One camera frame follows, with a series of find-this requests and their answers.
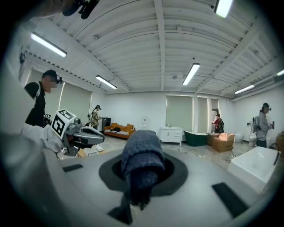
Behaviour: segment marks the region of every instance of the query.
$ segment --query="ceiling light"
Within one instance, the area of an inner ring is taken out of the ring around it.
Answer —
[[[254,85],[250,85],[250,86],[248,86],[248,87],[245,87],[245,88],[243,88],[243,89],[240,89],[240,90],[236,91],[235,94],[242,93],[242,92],[244,92],[244,91],[246,91],[246,90],[249,90],[249,89],[252,89],[252,88],[254,88]]]
[[[232,6],[233,0],[217,0],[215,13],[221,17],[227,17]]]
[[[105,80],[101,76],[96,76],[96,79],[100,80],[101,82],[105,83],[106,85],[110,86],[113,89],[117,89],[116,86],[114,86],[112,83],[109,83],[107,80]]]
[[[188,85],[188,83],[190,82],[191,78],[194,76],[194,74],[197,72],[197,70],[199,69],[200,65],[197,63],[194,63],[191,68],[190,71],[186,77],[186,79],[184,80],[182,85]]]
[[[31,38],[34,41],[44,45],[45,47],[54,51],[55,53],[59,54],[62,57],[65,57],[66,54],[67,54],[67,52],[65,52],[64,50],[62,50],[58,46],[54,45],[53,43],[49,42],[47,39],[45,39],[44,37],[40,36],[39,34],[37,34],[35,32],[31,33]]]
[[[282,71],[280,71],[279,73],[277,73],[277,76],[281,76],[284,74],[284,69]]]

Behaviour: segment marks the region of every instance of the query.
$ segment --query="floor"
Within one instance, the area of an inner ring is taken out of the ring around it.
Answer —
[[[127,142],[126,139],[105,136],[105,141],[99,144],[99,146],[101,146],[104,151],[113,151],[124,148],[126,142]],[[240,156],[241,154],[244,154],[251,149],[249,148],[249,144],[246,142],[235,143],[232,151],[223,152],[223,153],[217,152],[209,145],[192,147],[187,145],[185,142],[182,142],[181,149],[179,147],[179,144],[164,143],[164,142],[162,143],[162,148],[171,149],[177,152],[191,153],[200,158],[204,158],[208,161],[211,161],[225,169],[228,169],[229,162],[227,161],[231,160],[233,158],[233,155]],[[274,170],[273,175],[271,176],[269,182],[267,183],[261,195],[275,192],[278,188],[278,184],[282,179],[283,173],[284,173],[284,158],[281,157],[278,161],[278,164]]]

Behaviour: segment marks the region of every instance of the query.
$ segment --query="white table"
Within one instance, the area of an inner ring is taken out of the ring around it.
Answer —
[[[181,146],[183,129],[180,127],[161,127],[161,141],[179,143]]]

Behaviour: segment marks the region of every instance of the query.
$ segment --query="white bathtub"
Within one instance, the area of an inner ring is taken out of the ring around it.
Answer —
[[[276,150],[255,147],[247,153],[233,158],[228,171],[260,194],[275,169],[276,156]]]

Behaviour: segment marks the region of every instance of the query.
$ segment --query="blue towel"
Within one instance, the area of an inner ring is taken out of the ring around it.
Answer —
[[[164,155],[156,133],[139,130],[128,139],[122,154],[121,174],[130,192],[131,202],[141,210],[165,170]]]

